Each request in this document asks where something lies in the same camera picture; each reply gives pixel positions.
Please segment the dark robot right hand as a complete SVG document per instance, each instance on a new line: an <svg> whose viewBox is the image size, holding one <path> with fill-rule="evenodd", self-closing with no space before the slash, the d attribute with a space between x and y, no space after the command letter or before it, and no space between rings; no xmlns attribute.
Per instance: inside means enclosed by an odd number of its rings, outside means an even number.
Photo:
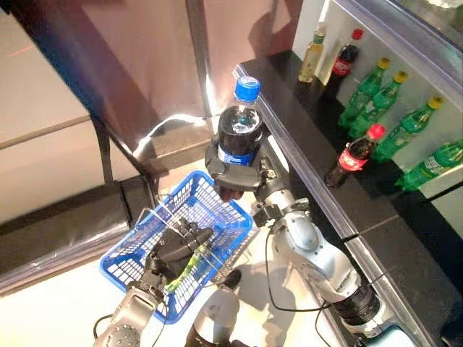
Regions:
<svg viewBox="0 0 463 347"><path fill-rule="evenodd" d="M223 188L268 196L286 188L289 164L273 136L264 137L250 166L225 163L218 157L218 138L214 136L205 153L205 167Z"/></svg>

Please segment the dark robot left hand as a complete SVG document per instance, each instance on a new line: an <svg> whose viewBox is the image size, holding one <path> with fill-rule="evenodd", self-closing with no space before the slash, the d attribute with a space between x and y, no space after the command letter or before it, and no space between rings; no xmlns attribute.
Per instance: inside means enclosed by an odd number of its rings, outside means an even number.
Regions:
<svg viewBox="0 0 463 347"><path fill-rule="evenodd" d="M181 231L166 229L148 253L141 281L157 286L163 280L169 284L186 269L195 251L212 237L211 227L200 228L195 222L181 219Z"/></svg>

